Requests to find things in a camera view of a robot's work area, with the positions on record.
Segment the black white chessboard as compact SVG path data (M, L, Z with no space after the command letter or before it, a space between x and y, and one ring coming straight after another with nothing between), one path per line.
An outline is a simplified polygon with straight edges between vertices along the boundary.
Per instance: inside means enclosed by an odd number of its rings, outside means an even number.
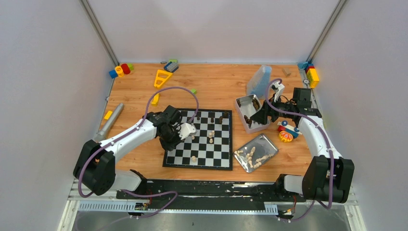
M233 169L231 110L200 109L193 120L197 132L166 151L163 167L211 170Z

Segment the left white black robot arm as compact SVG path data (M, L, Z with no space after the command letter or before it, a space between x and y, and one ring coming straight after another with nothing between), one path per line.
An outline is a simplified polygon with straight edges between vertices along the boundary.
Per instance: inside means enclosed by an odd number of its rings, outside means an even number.
M74 167L74 177L79 185L86 186L95 195L103 195L109 190L127 190L134 198L143 198L147 194L145 177L135 170L117 170L116 163L155 138L159 138L164 150L172 151L197 131L193 124L183 123L181 119L181 112L169 105L162 112L149 112L146 118L112 138L87 141Z

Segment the white metal box dark pieces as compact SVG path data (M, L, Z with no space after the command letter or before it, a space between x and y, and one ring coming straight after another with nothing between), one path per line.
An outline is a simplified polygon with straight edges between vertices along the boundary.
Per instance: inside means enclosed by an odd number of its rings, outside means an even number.
M250 118L260 110L260 106L260 101L255 94L235 100L235 108L247 134L265 130L270 125L270 121L267 121L266 124L260 124Z

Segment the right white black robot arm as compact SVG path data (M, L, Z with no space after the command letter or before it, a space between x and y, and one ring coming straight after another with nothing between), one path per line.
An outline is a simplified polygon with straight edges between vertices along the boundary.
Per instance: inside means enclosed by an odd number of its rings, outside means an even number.
M260 111L251 119L263 122L278 118L292 120L303 134L312 160L303 176L280 174L276 180L275 195L281 201L287 201L294 194L307 200L315 200L326 207L332 203L345 203L348 200L355 165L345 159L335 149L325 131L322 115L312 107L311 89L294 88L291 100L283 102L281 91L272 87L274 94L265 100Z

